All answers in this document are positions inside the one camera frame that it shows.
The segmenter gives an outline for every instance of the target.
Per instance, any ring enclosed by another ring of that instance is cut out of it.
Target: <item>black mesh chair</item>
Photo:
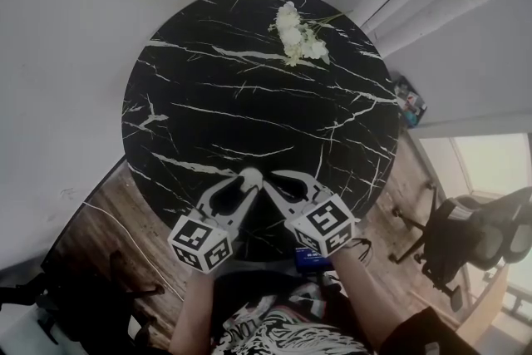
[[[421,237],[401,256],[389,259],[400,264],[422,246],[414,260],[423,264],[422,273],[434,286],[451,298],[456,312],[462,307],[460,286],[451,290],[447,284],[466,263],[479,269],[494,268],[501,259],[519,262],[532,248],[532,187],[517,190],[497,200],[480,203],[469,195],[445,200],[436,208],[434,191],[426,225],[405,216],[395,208],[393,214],[407,226],[420,229]]]

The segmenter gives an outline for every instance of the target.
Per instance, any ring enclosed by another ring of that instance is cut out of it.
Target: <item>round table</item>
[[[330,64],[284,63],[278,8],[305,20],[338,10],[321,0],[198,0],[155,33],[131,73],[122,138],[135,182],[171,228],[203,191],[253,166],[316,176],[361,218],[392,168],[398,109],[377,50],[347,17],[320,27]],[[264,191],[237,257],[291,258],[283,217]]]

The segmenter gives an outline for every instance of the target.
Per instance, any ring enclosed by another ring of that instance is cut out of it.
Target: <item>white flower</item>
[[[284,53],[287,56],[286,63],[292,67],[298,64],[302,58],[322,58],[329,63],[328,50],[325,42],[316,38],[312,28],[308,24],[301,24],[301,17],[293,2],[286,2],[277,12],[275,25],[270,25],[268,31],[277,28],[279,38],[284,45]]]

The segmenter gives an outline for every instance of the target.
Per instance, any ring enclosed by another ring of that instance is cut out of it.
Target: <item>graphic t-shirt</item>
[[[246,284],[243,275],[233,274],[215,288],[214,300],[222,291],[225,299],[214,304],[214,317],[217,310],[228,309],[228,291],[250,299],[221,323],[214,318],[214,355],[372,353],[339,288],[320,288],[275,273],[244,274]],[[278,291],[268,294],[272,283]]]

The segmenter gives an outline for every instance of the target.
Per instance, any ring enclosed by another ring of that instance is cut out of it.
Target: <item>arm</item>
[[[378,351],[386,338],[405,319],[396,311],[352,250],[340,249],[330,259],[363,332]]]
[[[186,286],[185,301],[177,318],[169,352],[173,355],[207,355],[210,350],[210,315],[214,277],[194,271]]]

